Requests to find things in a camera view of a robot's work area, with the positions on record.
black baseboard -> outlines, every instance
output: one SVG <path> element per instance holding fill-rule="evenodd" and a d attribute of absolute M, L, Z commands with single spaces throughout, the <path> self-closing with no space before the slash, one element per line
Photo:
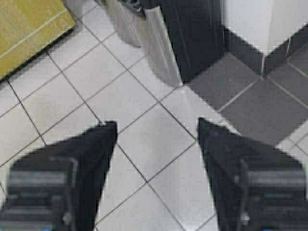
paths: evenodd
<path fill-rule="evenodd" d="M 258 75 L 265 77 L 308 43 L 308 24 L 266 56 L 227 28 L 224 29 L 224 34 L 226 51 L 233 54 Z"/>

dark gray tile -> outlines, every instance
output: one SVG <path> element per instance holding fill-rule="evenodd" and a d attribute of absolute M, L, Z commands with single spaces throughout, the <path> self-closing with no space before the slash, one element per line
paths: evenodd
<path fill-rule="evenodd" d="M 189 86 L 218 110 L 257 78 L 249 67 L 227 53 Z"/>
<path fill-rule="evenodd" d="M 308 77 L 303 76 L 287 63 L 272 71 L 269 77 L 308 105 Z"/>
<path fill-rule="evenodd" d="M 289 62 L 308 74 L 308 44 L 294 54 Z"/>
<path fill-rule="evenodd" d="M 224 32 L 226 50 L 261 75 L 263 54 L 228 29 Z"/>
<path fill-rule="evenodd" d="M 308 118 L 308 110 L 269 79 L 259 80 L 222 114 L 242 135 L 271 145 Z"/>
<path fill-rule="evenodd" d="M 297 52 L 308 43 L 308 24 L 292 36 L 288 56 Z"/>
<path fill-rule="evenodd" d="M 265 58 L 263 76 L 266 76 L 287 59 L 289 40 L 280 45 Z"/>

white floor tile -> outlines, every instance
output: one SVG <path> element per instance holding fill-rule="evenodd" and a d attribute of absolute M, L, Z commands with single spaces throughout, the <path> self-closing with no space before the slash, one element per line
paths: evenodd
<path fill-rule="evenodd" d="M 0 118 L 0 166 L 39 135 L 21 105 Z"/>
<path fill-rule="evenodd" d="M 194 137 L 198 136 L 199 117 L 203 117 L 212 123 L 218 123 L 223 119 L 218 112 L 187 86 L 176 89 L 162 101 L 162 104 Z"/>
<path fill-rule="evenodd" d="M 303 138 L 297 145 L 301 149 L 303 149 L 305 153 L 308 153 L 308 135 L 305 138 Z"/>
<path fill-rule="evenodd" d="M 303 123 L 299 128 L 297 128 L 290 136 L 290 140 L 294 143 L 297 143 L 302 139 L 304 136 L 308 134 L 308 120 Z"/>
<path fill-rule="evenodd" d="M 219 231 L 217 217 L 213 217 L 207 224 L 205 224 L 198 231 Z"/>
<path fill-rule="evenodd" d="M 83 16 L 81 21 L 100 41 L 103 41 L 115 32 L 106 9 L 100 6 Z"/>
<path fill-rule="evenodd" d="M 198 144 L 157 175 L 150 184 L 187 231 L 195 231 L 215 214 Z"/>
<path fill-rule="evenodd" d="M 1 185 L 3 186 L 5 193 L 7 194 L 7 177 L 10 171 L 11 166 L 20 159 L 21 157 L 27 155 L 31 151 L 34 151 L 38 148 L 44 147 L 44 142 L 41 138 L 38 138 L 36 141 L 31 143 L 29 146 L 27 146 L 25 149 L 23 149 L 20 153 L 15 155 L 12 159 L 10 159 L 8 162 L 5 163 L 2 167 L 0 167 L 0 181 Z"/>
<path fill-rule="evenodd" d="M 194 139 L 160 105 L 119 136 L 119 144 L 141 173 L 150 179 L 176 158 Z"/>
<path fill-rule="evenodd" d="M 289 138 L 284 139 L 283 141 L 281 141 L 276 148 L 280 149 L 283 152 L 288 152 L 290 151 L 291 148 L 293 148 L 295 144 L 290 141 Z"/>
<path fill-rule="evenodd" d="M 94 0 L 82 0 L 81 4 L 76 4 L 75 0 L 64 0 L 64 3 L 67 3 L 66 6 L 73 12 L 73 14 L 77 18 L 80 18 L 81 16 L 89 12 L 91 9 L 93 9 L 95 6 L 97 6 L 97 3 Z"/>
<path fill-rule="evenodd" d="M 44 54 L 12 76 L 9 81 L 20 100 L 23 100 L 59 73 L 60 70 L 51 58 Z"/>
<path fill-rule="evenodd" d="M 64 70 L 99 41 L 78 22 L 74 31 L 49 49 L 51 58 Z"/>
<path fill-rule="evenodd" d="M 221 121 L 218 125 L 220 126 L 224 126 L 227 129 L 229 129 L 230 132 L 235 133 L 237 135 L 241 135 L 236 129 L 235 127 L 233 127 L 233 125 L 231 123 L 229 123 L 227 120 L 223 120 Z"/>
<path fill-rule="evenodd" d="M 135 48 L 122 41 L 117 34 L 109 37 L 104 45 L 120 60 L 126 67 L 131 67 L 144 56 L 142 48 Z"/>
<path fill-rule="evenodd" d="M 84 104 L 43 135 L 47 144 L 76 136 L 98 124 L 91 110 Z"/>
<path fill-rule="evenodd" d="M 0 116 L 19 103 L 7 82 L 0 84 Z"/>
<path fill-rule="evenodd" d="M 100 221 L 121 202 L 136 192 L 144 183 L 145 180 L 140 176 L 121 149 L 116 146 L 96 220 Z"/>
<path fill-rule="evenodd" d="M 144 186 L 98 225 L 99 231 L 181 231 L 149 186 Z"/>
<path fill-rule="evenodd" d="M 23 101 L 41 134 L 82 103 L 62 74 Z"/>
<path fill-rule="evenodd" d="M 119 131 L 155 103 L 156 100 L 128 72 L 89 100 L 89 106 L 99 119 L 117 121 Z"/>
<path fill-rule="evenodd" d="M 136 63 L 130 72 L 158 99 L 161 100 L 174 88 L 161 81 L 152 72 L 146 58 Z"/>
<path fill-rule="evenodd" d="M 124 71 L 123 65 L 103 45 L 99 45 L 66 69 L 64 74 L 81 96 L 88 99 Z"/>

white wall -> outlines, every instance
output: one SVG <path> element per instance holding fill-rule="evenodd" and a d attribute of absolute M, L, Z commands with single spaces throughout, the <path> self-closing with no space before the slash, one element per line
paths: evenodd
<path fill-rule="evenodd" d="M 253 47 L 267 54 L 275 1 L 281 0 L 221 0 L 224 25 Z"/>
<path fill-rule="evenodd" d="M 283 44 L 307 23 L 308 0 L 275 0 L 268 53 Z"/>

white tile floor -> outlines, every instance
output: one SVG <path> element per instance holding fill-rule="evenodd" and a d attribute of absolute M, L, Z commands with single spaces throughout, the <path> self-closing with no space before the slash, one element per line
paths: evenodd
<path fill-rule="evenodd" d="M 76 31 L 0 85 L 0 182 L 31 150 L 119 122 L 98 231 L 218 231 L 197 118 L 235 128 L 188 87 L 173 89 L 86 0 Z M 308 122 L 278 146 L 308 164 Z M 0 202 L 4 193 L 0 189 Z"/>

